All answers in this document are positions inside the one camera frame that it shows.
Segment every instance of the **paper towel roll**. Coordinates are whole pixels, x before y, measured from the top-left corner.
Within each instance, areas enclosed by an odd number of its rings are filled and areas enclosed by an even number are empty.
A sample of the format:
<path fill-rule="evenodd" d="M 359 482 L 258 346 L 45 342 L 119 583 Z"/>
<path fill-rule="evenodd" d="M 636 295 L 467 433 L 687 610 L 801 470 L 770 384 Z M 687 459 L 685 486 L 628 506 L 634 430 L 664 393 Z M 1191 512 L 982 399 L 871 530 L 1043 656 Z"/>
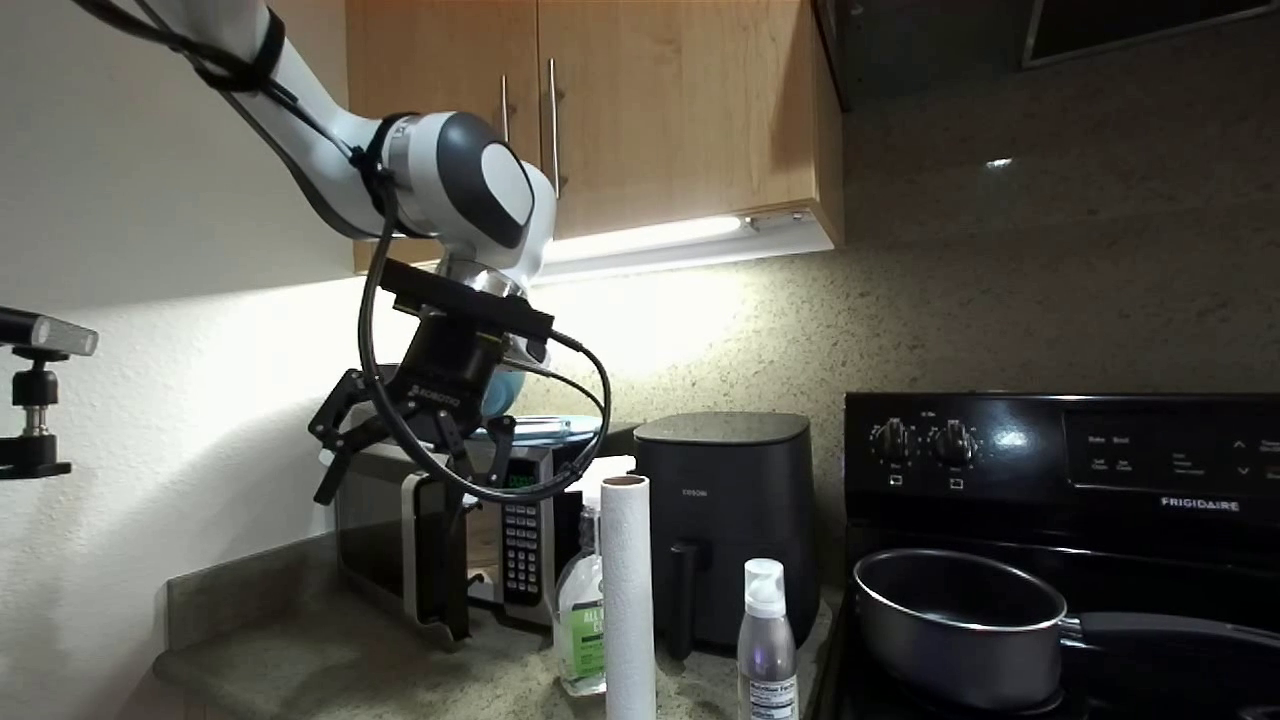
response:
<path fill-rule="evenodd" d="M 649 475 L 601 487 L 609 720 L 657 720 Z"/>

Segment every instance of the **wall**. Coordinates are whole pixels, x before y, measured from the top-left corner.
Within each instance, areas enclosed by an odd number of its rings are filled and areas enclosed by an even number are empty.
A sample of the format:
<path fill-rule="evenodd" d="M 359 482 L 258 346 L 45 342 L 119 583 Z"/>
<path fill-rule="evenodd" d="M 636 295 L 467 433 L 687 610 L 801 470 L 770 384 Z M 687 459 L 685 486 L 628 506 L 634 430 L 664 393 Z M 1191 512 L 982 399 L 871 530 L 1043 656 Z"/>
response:
<path fill-rule="evenodd" d="M 346 6 L 276 7 L 346 88 Z M 181 57 L 73 6 L 0 6 L 0 88 L 0 303 L 99 331 L 55 364 L 78 474 L 0 486 L 0 715 L 174 715 L 166 580 L 328 530 L 306 426 L 356 356 L 348 245 Z"/>
<path fill-rule="evenodd" d="M 845 251 L 542 303 L 611 364 L 619 422 L 811 418 L 819 530 L 839 534 L 853 387 L 1280 384 L 1277 67 L 1262 21 L 853 113 Z"/>

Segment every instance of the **stove control panel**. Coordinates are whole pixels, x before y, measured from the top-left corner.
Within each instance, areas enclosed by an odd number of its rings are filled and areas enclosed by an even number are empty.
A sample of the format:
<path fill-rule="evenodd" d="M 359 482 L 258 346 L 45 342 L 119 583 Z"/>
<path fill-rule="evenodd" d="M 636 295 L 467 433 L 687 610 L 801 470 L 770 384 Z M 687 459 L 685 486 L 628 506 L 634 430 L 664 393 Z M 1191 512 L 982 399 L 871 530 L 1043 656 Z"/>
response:
<path fill-rule="evenodd" d="M 853 393 L 845 486 L 1280 530 L 1280 397 Z"/>

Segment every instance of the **black stove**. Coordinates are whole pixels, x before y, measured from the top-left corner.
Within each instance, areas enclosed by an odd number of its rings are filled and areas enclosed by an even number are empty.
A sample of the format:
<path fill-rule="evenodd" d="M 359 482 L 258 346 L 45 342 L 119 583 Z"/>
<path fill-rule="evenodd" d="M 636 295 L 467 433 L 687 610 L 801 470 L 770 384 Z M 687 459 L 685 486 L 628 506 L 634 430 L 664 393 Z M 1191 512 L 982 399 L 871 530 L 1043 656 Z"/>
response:
<path fill-rule="evenodd" d="M 1017 715 L 1280 715 L 1280 397 L 853 393 L 845 506 L 850 567 L 959 547 L 1058 583 L 1072 615 L 1136 619 L 1065 643 L 1062 693 Z M 1146 631 L 1146 615 L 1241 636 Z M 809 712 L 993 715 L 890 677 L 858 593 Z"/>

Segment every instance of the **bottle cap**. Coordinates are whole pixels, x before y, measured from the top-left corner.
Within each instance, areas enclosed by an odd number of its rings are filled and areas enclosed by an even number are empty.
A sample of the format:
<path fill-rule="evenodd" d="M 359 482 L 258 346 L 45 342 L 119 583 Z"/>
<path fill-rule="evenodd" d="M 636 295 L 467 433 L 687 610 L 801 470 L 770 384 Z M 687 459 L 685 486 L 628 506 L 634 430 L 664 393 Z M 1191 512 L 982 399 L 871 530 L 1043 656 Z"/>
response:
<path fill-rule="evenodd" d="M 743 610 L 750 615 L 787 615 L 783 566 L 754 555 L 743 566 Z"/>

